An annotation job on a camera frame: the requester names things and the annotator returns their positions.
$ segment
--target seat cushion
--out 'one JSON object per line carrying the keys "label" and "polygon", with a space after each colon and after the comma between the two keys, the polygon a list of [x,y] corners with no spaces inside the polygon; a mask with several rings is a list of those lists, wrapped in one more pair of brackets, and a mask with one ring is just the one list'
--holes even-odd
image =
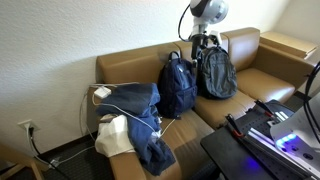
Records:
{"label": "seat cushion", "polygon": [[283,103],[295,91],[292,84],[255,68],[238,72],[237,81],[240,91],[253,99],[260,99],[264,102],[275,99]]}
{"label": "seat cushion", "polygon": [[224,100],[212,100],[198,96],[195,111],[209,126],[217,129],[225,123],[225,116],[229,113],[237,119],[243,116],[254,104],[254,99],[237,91],[233,97]]}
{"label": "seat cushion", "polygon": [[[165,130],[170,122],[172,119],[163,118],[162,129]],[[152,176],[144,169],[147,179],[188,179],[191,177],[211,162],[200,145],[200,140],[211,133],[213,129],[194,111],[184,112],[181,120],[175,120],[162,136],[174,154],[176,163],[164,170],[160,176]]]}

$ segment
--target backpack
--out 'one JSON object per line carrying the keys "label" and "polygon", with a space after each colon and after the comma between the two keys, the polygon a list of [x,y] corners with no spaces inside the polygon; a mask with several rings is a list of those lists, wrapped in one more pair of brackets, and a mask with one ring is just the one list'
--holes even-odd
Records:
{"label": "backpack", "polygon": [[198,61],[199,95],[208,99],[226,99],[237,92],[235,67],[220,46],[205,48]]}
{"label": "backpack", "polygon": [[165,118],[180,119],[182,112],[194,106],[197,96],[196,78],[192,71],[192,63],[181,59],[175,51],[161,70],[158,82],[160,102],[159,113]]}

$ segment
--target floor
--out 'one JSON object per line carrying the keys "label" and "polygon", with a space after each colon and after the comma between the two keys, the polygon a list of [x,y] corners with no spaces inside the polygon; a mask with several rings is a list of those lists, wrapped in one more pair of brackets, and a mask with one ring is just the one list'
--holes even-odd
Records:
{"label": "floor", "polygon": [[[297,111],[302,106],[302,100],[300,96],[293,96],[286,103],[293,111]],[[58,166],[58,169],[65,174],[69,179],[73,180],[113,180],[113,174],[111,171],[110,163],[108,159],[97,153],[94,148],[94,141],[87,139],[85,142],[74,145],[71,148],[66,149],[63,152],[56,153],[52,155],[51,158],[60,157],[60,162],[67,158],[74,156],[75,154],[81,152],[78,156],[62,163]],[[59,180],[68,179],[59,173],[57,170],[49,169],[43,173],[46,180]],[[29,168],[25,168],[12,176],[12,180],[33,180],[34,176]]]}

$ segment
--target couch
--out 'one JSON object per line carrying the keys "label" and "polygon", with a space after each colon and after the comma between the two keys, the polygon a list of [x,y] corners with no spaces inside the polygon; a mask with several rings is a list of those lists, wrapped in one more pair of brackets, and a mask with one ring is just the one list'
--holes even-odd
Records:
{"label": "couch", "polygon": [[[143,169],[136,153],[110,157],[116,179],[188,179],[212,164],[200,146],[200,140],[225,123],[230,113],[235,118],[254,106],[254,101],[271,99],[285,102],[306,81],[313,65],[290,54],[259,44],[260,31],[243,28],[223,32],[222,47],[236,67],[238,91],[225,100],[196,99],[194,109],[182,114],[167,129],[163,140],[176,158],[176,163],[152,176]],[[190,59],[191,43],[182,41],[98,56],[97,71],[103,83],[157,83],[160,70],[171,51]],[[162,119],[164,129],[172,119]]]}

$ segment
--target black table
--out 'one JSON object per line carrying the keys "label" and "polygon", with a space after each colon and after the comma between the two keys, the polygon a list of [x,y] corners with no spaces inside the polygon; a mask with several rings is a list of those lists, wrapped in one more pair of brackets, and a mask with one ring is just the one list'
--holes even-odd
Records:
{"label": "black table", "polygon": [[[267,104],[274,112],[282,111],[287,114],[288,117],[293,115],[290,109],[276,101],[270,101]],[[265,131],[268,136],[270,132],[266,130],[266,128],[269,127],[267,122],[260,123],[264,121],[263,118],[263,115],[256,115],[255,112],[247,113],[245,116],[236,120],[236,124],[244,133],[251,127],[254,127],[255,129]],[[236,139],[230,133],[227,126],[218,129],[201,140],[201,146],[229,180],[269,180],[279,179],[279,177],[280,179],[300,179],[287,169],[278,167],[279,163],[270,159],[262,153],[262,151],[258,152],[259,150],[254,146],[250,146],[249,143],[244,145],[243,143],[244,142],[239,141],[239,139]],[[261,160],[269,161],[268,163],[271,164],[271,166],[266,165],[265,162],[262,163]]]}

